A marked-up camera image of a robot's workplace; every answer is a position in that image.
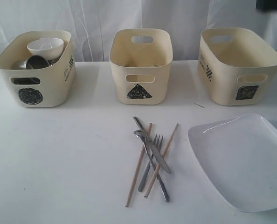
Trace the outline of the white square plate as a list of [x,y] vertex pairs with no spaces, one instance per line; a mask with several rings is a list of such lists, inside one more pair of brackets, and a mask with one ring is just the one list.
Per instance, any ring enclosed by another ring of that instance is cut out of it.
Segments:
[[187,137],[213,187],[243,212],[277,209],[277,129],[244,114],[193,126]]

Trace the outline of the stainless steel mug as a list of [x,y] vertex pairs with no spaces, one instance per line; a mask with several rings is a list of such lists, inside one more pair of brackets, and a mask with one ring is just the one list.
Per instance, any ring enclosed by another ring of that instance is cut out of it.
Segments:
[[51,59],[51,60],[48,60],[48,63],[50,66],[52,66],[53,64],[57,63],[59,60],[60,60],[60,56],[55,58],[55,59]]
[[26,60],[16,61],[11,69],[13,70],[36,70],[49,67],[49,62],[42,56],[34,55]]

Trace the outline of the wooden chopstick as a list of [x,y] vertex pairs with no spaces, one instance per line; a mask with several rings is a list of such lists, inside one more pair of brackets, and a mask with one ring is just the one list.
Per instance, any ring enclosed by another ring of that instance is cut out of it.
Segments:
[[137,165],[136,165],[136,169],[135,169],[135,172],[134,172],[134,175],[133,175],[133,178],[132,178],[132,183],[131,183],[131,186],[130,186],[130,189],[129,189],[127,201],[126,201],[126,204],[125,204],[126,208],[129,207],[130,202],[131,202],[131,198],[132,198],[132,195],[133,195],[133,192],[134,192],[134,187],[136,185],[136,181],[137,181],[137,178],[138,178],[138,174],[139,174],[141,163],[142,163],[142,160],[143,160],[143,157],[144,157],[144,153],[145,153],[145,147],[144,147],[144,145],[142,145],[141,152],[139,154],[138,162],[137,162]]
[[[169,138],[169,141],[168,141],[167,144],[166,144],[166,147],[165,147],[165,149],[164,149],[164,151],[163,151],[163,153],[162,153],[163,158],[166,156],[166,154],[167,154],[167,152],[168,152],[168,150],[169,150],[169,147],[170,147],[170,145],[171,145],[171,142],[172,142],[172,140],[173,140],[174,134],[175,134],[175,132],[176,132],[178,126],[179,126],[179,123],[176,124],[176,126],[175,126],[175,128],[174,128],[174,130],[173,130],[173,132],[172,132],[172,134],[171,134],[171,137]],[[152,190],[152,188],[153,188],[153,185],[154,185],[154,183],[155,183],[155,180],[158,180],[158,177],[160,176],[160,175],[159,175],[159,170],[160,170],[160,168],[161,168],[161,166],[158,164],[157,167],[156,167],[156,169],[155,169],[155,171],[154,171],[154,173],[153,173],[153,175],[152,175],[152,178],[151,178],[151,180],[150,180],[150,183],[149,183],[149,185],[148,185],[148,188],[147,188],[147,190],[146,190],[146,193],[145,193],[145,195],[144,195],[144,198],[145,198],[145,199],[147,199],[147,198],[149,197],[150,192],[151,192],[151,190]]]

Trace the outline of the cream bin with black circle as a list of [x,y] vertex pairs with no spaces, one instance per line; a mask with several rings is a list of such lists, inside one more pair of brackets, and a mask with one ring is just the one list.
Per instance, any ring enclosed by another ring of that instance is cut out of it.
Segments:
[[[43,69],[13,70],[19,60],[31,57],[27,44],[40,38],[60,38],[64,41],[60,60]],[[29,31],[18,35],[0,53],[0,76],[16,104],[22,107],[54,107],[62,104],[69,93],[76,74],[71,33],[64,30]],[[13,77],[36,77],[37,85],[16,85]]]

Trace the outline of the stainless steel knife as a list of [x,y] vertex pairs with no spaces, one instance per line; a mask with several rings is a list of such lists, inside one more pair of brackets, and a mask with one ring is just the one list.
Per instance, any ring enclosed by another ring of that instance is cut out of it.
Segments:
[[134,131],[134,134],[136,136],[138,136],[142,142],[143,145],[145,147],[145,149],[150,148],[150,150],[153,153],[153,156],[155,157],[155,159],[157,160],[158,164],[167,172],[167,173],[171,173],[171,170],[169,168],[169,166],[167,165],[166,161],[164,160],[163,156],[161,155],[161,153],[158,150],[158,147],[155,145],[155,143],[151,140],[149,134],[147,133],[147,131],[144,129],[142,123],[139,121],[138,117],[133,117],[133,119],[135,120],[136,124],[138,125],[139,129]]

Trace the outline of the cream bin with black triangle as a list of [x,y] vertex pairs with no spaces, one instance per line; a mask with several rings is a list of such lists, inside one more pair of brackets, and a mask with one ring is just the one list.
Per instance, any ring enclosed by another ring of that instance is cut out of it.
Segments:
[[109,61],[121,103],[156,105],[165,99],[173,61],[168,32],[155,28],[121,30],[113,39]]

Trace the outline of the stainless steel fork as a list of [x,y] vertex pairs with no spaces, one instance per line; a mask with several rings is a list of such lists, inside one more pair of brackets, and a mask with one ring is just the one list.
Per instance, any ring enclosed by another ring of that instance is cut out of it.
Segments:
[[[153,143],[157,146],[158,150],[161,151],[162,144],[163,144],[163,136],[160,136],[160,135],[156,134],[154,139],[153,139]],[[145,184],[146,184],[146,181],[147,181],[147,177],[148,177],[148,173],[149,173],[150,167],[153,167],[153,165],[149,161],[147,166],[146,166],[146,168],[145,168],[145,171],[144,171],[143,177],[142,177],[142,179],[140,181],[140,184],[138,186],[138,191],[139,192],[143,192],[143,190],[145,188]]]

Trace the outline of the white ceramic bowl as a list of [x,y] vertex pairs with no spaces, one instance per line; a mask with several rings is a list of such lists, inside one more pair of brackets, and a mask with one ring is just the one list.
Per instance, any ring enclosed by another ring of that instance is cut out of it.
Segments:
[[64,47],[64,41],[60,38],[40,38],[30,42],[27,49],[34,56],[41,56],[46,60],[58,58]]

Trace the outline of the stainless steel bowl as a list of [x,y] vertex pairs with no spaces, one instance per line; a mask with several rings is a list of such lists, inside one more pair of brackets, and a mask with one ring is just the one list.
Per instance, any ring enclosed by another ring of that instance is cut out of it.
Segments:
[[13,77],[11,82],[16,85],[37,85],[40,84],[40,79],[36,77]]

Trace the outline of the cream bin with black square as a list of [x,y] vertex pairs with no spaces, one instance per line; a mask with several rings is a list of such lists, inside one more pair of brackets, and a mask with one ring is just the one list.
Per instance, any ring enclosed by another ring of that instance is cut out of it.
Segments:
[[198,74],[219,105],[258,103],[277,72],[277,52],[246,28],[201,32]]

